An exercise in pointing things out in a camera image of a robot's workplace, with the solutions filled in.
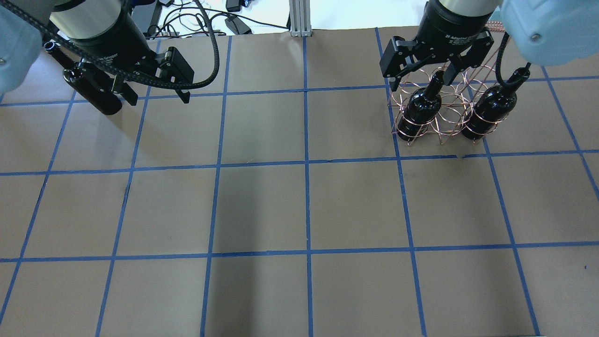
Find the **blue tape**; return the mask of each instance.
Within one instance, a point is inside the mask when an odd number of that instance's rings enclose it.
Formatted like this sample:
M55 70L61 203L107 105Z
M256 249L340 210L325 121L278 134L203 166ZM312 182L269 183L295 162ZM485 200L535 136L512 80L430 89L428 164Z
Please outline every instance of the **blue tape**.
M380 43L379 29L374 28L374 33L376 34L376 41L377 41L377 45L379 47L379 55L380 55L380 57L383 57L383 47ZM387 93L387 97L385 99L388 99L389 96L391 95L391 92L390 92L390 87L389 87L389 81L387 81L387 79L385 79L385 91ZM394 124L393 109L392 109L392 107L388 107L388 109L389 109L389 122L391 123L391 127L393 127L393 124ZM418 304L418 316L420 318L420 329L422 331L422 335L424 337L426 337L426 322L425 322L425 317L424 317L424 308L422 306L422 295L420 292L420 279L418 276L418 265L416 263L416 253L414 251L414 240L412 238L412 225L410 223L410 211L408 209L408 201L407 201L407 197L406 197L406 186L404 184L404 174L403 174L403 169L401 166L400 148L398 146L397 137L395 136L395 134L393 134L392 137L393 137L393 145L395 146L395 156L397 158L397 171L398 171L398 174L400 177L401 201L404 206L404 216L406 219L406 231L407 231L407 236L408 236L408 243L410 245L410 259L412 261L412 274L414 277L416 302Z
M304 165L305 165L305 248L308 296L308 336L314 337L314 310L312 296L312 239L310 229L310 156L308 137L308 50L306 37L302 37L302 58L304 61Z
M225 84L223 86L223 103L222 110L220 113L220 134L219 134L219 151L216 161L216 176L214 177L214 194L212 199L212 216L210 219L210 236L208 237L208 257L206 259L206 274L204 278L204 298L202 300L202 316L200 318L199 335L205 336L206 330L206 314L208 311L208 291L210 288L210 271L212 268L212 255L214 248L214 227L216 225L216 204L219 195L219 184L220 184L220 168L223 151L223 139L225 133L225 110L226 110L226 97L228 95L227 88L229 85L229 65L231 63L231 44L232 39L229 36L229 43L227 46L226 53L226 65L225 65Z
M533 242L516 243L517 248L558 248L558 247L587 247L599 246L599 241L568 241L568 242ZM325 254L368 254L384 252L430 252L430 251L470 251L490 249L511 249L511 243L494 245L457 245L457 246L416 246L410 247L371 247L371 248L330 248L311 249L312 255ZM278 250L278 251L244 251L212 253L212 258L252 257L252 256L280 256L280 255L306 255L307 249ZM117 256L67 256L67 257L23 257L0 258L0 263L21 262L53 262L53 261L131 261L131 260L171 260L183 258L207 258L208 253L187 254L154 254L154 255L117 255Z
M503 193L501 192L501 187L499 185L499 178L497 178L497 172L495 171L495 164L493 163L493 157L491 157L491 153L489 151L489 145L487 144L486 138L483 138L483 144L485 146L485 152L487 153L487 160L489 161L489 167L491 168L491 175L493 175L493 182L495 184L495 189L497 190L497 197L499 198L499 204L501 206L501 212L503 213L503 219L506 223L507 234L510 238L510 243L512 247L512 251L514 253L514 259L516 260L516 267L518 268L518 274L520 276L520 282L522 283L522 290L524 291L524 297L526 299L526 303L528 305L528 312L530 314L531 322L533 324L535 335L539 336L539 324L537 322L537 317L534 313L533 301L530 298L530 294L528 292L528 285L526 282L526 277L524 277L524 270L522 268L522 263L520 261L520 255L518 254L518 247L516 246L516 240L514 238L514 234L512 232L512 225L510 223L509 216L507 215L506 204L503 199Z
M136 167L133 171L164 171L164 170L192 170L192 169L214 169L216 164L209 165L180 165L180 166L156 166L156 167Z
M281 165L304 165L304 161L263 161L258 163L221 164L221 167L251 167L251 166L281 166Z
M52 166L54 165L54 160L56 159L56 154L58 153L58 147L60 146L60 141L62 140L62 135L65 132L66 122L69 119L69 115L71 114L71 108L73 106L72 102L75 100L76 91L73 90L71 95L71 101L69 102L69 106L66 109L65 117L62 120L62 126L60 127L60 132L56 139L56 144L54 145L54 151L52 152L52 157L50 158L50 163L48 164L48 170L44 177L44 183L40 189L40 194L38 196L38 200L35 203L34 211L31 216L31 221L29 222L29 227L27 227L27 232L25 234L25 239L23 241L23 245L21 246L21 252L19 254L19 259L17 260L17 264L14 267L13 277L10 279L10 284L8 286L8 290L6 292L6 296L4 297L4 302L2 303L2 310L0 311L0 325L2 325L2 320L4 319L4 314L6 313L6 308L8 306L8 301L10 300L10 295L13 292L14 283L17 279L17 274L19 273L19 269L21 267L21 263L23 257L25 256L25 250L27 249L27 243L29 242L29 238L31 237L31 231L33 230L35 219L37 217L38 210L40 209L41 199L44 196L44 191L46 190L46 185L48 183L48 178L50 177L49 172L52 170Z
M511 249L511 244L503 245L463 245L463 246L423 246L414 247L417 252L434 252L434 251L478 251L486 249Z
M44 176L47 171L33 171L33 172L0 172L0 177L10 176Z
M574 146L576 147L576 150L578 151L578 154L580 155L580 159L582 160L582 165L585 168L586 171L586 175L589 177L589 181L591 182L591 186L593 187L593 190L595 191L595 197L597 198L597 200L599 200L599 188L597 188L597 183L595 181L595 178L593 178L593 174L591 173L591 169L589 168L588 163L586 162L586 158L583 155L583 152L580 148L580 145L578 144L578 140L576 140L576 136L574 135L574 131L572 130L572 127L570 126L570 123L568 122L568 117L566 117L564 109L562 108L561 103L559 102L559 98L557 96L557 93L555 92L555 89L553 88L553 84L551 84L551 79L549 78L549 75L547 73L547 69L545 69L545 67L541 67L541 69L543 70L543 74L545 75L545 79L547 80L547 85L549 85L549 90L551 90L551 94L553 95L553 99L555 100L555 104L558 106L558 110L559 113L561 114L565 126L568 129L568 132L570 133L570 137L572 138L572 142L574 143Z
M160 44L161 44L161 41L159 40L156 45L156 51L159 50ZM129 167L129 177L127 180L127 186L125 188L125 193L123 196L123 204L121 205L121 210L120 210L120 215L119 215L119 223L117 225L116 234L114 235L113 251L112 251L112 255L111 255L110 265L108 267L108 275L106 277L106 285L104 286L104 294L102 295L102 303L100 306L100 313L98 315L98 324L96 325L96 333L95 333L96 337L100 336L100 331L102 329L102 321L104 319L104 311L106 310L106 301L108 300L108 292L110 291L110 282L112 281L112 274L114 271L115 256L119 249L120 232L121 232L121 229L123 228L123 220L125 218L125 209L127 208L127 201L129 200L129 190L131 189L131 182L133 181L135 161L137 160L137 152L140 147L141 132L143 130L144 120L146 118L146 112L147 112L148 101L149 101L148 99L150 97L150 89L151 89L151 87L148 86L148 88L146 90L146 97L144 98L144 107L141 112L140 124L137 129L137 137L135 138L135 146L133 148L133 156L131 158L131 166Z

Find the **cable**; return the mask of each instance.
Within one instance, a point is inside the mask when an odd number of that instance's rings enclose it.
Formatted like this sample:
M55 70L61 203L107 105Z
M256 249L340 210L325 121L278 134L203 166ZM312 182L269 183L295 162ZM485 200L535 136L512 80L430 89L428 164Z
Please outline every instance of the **cable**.
M164 26L164 23L166 22L166 19L167 19L167 18L168 18L170 15L172 15L172 13L175 13L176 11L180 11L180 10L197 10L197 9L198 9L197 7L180 7L180 8L177 8L177 9L175 9L175 10L172 10L172 11L168 12L168 14L165 16L165 20L163 20L163 26ZM206 8L205 10L206 10L206 11L212 11L212 12L221 13L221 14L223 14L223 15L225 15L225 16L237 16L237 17L240 17L240 18L242 18L242 19L246 19L246 20L249 20L249 21L251 21L251 22L255 22L255 23L259 24L259 25L265 25L265 26L271 26L271 27L275 27L275 28L281 28L281 29L285 29L286 31L288 31L288 30L289 30L289 28L287 28L287 27L284 27L284 26L274 25L274 24L272 24L272 23L260 22L260 21L254 20L254 19L250 19L250 18L249 18L249 17L247 17L247 16L242 16L242 15L235 14L235 13L229 13L229 12L226 12L226 11L214 10L214 9L212 9L212 8Z
M503 59L503 52L506 51L507 42L510 39L510 34L505 32L503 34L503 38L501 39L501 44L499 45L499 49L497 50L497 63L495 64L495 76L497 78L497 83L499 83L504 88L513 87L518 84L519 80L514 82L505 82L503 78L501 78L501 60ZM531 63L527 62L525 68L530 69Z
M193 1L196 3L196 5L198 5L198 8L199 8L200 12L202 12L202 17L204 18L204 20L207 21L208 14L206 13L204 7L202 7L202 5L199 3L198 0L193 0ZM16 16L19 16L25 22L32 25L35 29L42 32L42 34L47 34L48 36L52 37L52 39L54 39L56 42L58 42L64 48L81 56L82 58L85 58L87 61L93 63L94 65L96 65L100 69L103 69L104 71L108 71L109 73L111 73L115 76L122 76L123 80L138 82L138 83L153 86L156 88L174 89L174 90L191 90L191 89L203 88L203 87L209 85L210 83L212 83L212 81L214 81L214 79L216 78L216 76L218 75L218 72L219 72L219 67L220 67L219 49L218 49L218 45L216 44L216 37L214 36L214 31L212 30L211 25L208 25L207 28L208 28L208 33L210 35L210 41L212 42L212 47L214 49L214 69L213 69L212 73L210 74L210 76L208 76L207 79L205 79L201 82L191 83L191 84L173 83L173 82L164 81L164 80L160 79L159 77L150 76L150 75L146 75L146 74L136 75L132 72L119 69L111 64L106 63L104 60L99 59L96 56L93 56L88 52L85 52L83 49L77 47L72 42L70 42L67 39L61 37L60 35L52 32L51 30L49 30L48 27L46 27L45 24L41 23L39 20L37 20L36 18L31 16L29 13L23 11L21 8L15 6L12 2L7 1L7 0L0 0L0 5L2 5L6 9L8 9L9 11L11 11Z
M246 19L246 20L250 20L251 22L255 22L255 23L259 24L259 25L265 25L265 26L271 26L271 27L281 28L281 29L284 29L286 31L289 30L289 28L287 28L287 27L283 27L283 26L279 26L279 25L273 25L272 23L260 22L260 21L254 20L254 19L250 19L249 17L242 16L242 15L235 14L235 13L229 13L229 12L226 12L226 11L213 10L211 8L207 9L207 11L213 11L213 12L222 13L222 14L225 14L226 16L237 16L237 17L240 17L242 19Z

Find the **wire wine rack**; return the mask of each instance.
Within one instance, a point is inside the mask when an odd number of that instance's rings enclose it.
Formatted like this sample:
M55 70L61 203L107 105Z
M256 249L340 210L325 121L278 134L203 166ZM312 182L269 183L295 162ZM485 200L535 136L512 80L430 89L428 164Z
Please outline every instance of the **wire wine rack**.
M505 31L501 23L497 22L489 22L487 27L490 31L494 32ZM409 136L413 138L413 140L407 143L408 146L411 146L412 143L425 134L436 134L439 143L443 145L451 137L457 136L462 129L467 127L466 123L472 117L473 113L475 113L473 107L476 101L488 88L490 88L491 85L493 85L493 83L485 82L491 76L492 79L495 79L495 61L493 60L495 60L497 52L498 49L495 49L495 52L478 68L470 68L458 75L456 78L457 80L459 79L458 82L454 81L454 84L443 87L440 92L441 109L431 122L417 125L420 129L415 136ZM449 63L445 63L443 66L437 67L432 71L420 69L418 72L424 73L428 78L427 82L430 82L431 76L436 71L445 70L448 65ZM402 79L397 91L395 93L392 92L389 96L388 106L399 108L399 112L395 117L393 125L392 132L394 134L398 133L397 125L407 108L412 93L419 88L424 88L424 86L426 86L426 83L410 81L410 74L408 74ZM503 120L493 122L495 125L487 133L484 135L482 134L481 136L486 136L495 131L497 125L502 121Z

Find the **wine bottle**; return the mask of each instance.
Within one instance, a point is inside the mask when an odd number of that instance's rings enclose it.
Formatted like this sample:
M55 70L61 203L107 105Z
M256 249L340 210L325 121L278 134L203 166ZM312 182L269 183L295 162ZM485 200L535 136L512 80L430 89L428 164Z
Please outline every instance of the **wine bottle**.
M441 108L439 92L443 87L443 74L442 70L434 73L430 83L425 88L416 90L410 97L404 114L397 123L397 135L401 139L412 142L423 134L426 124L435 118Z
M462 135L472 140L481 139L497 122L506 118L518 101L516 90L529 76L529 69L518 68L508 79L509 85L495 85L487 89L474 105L470 119L461 131Z

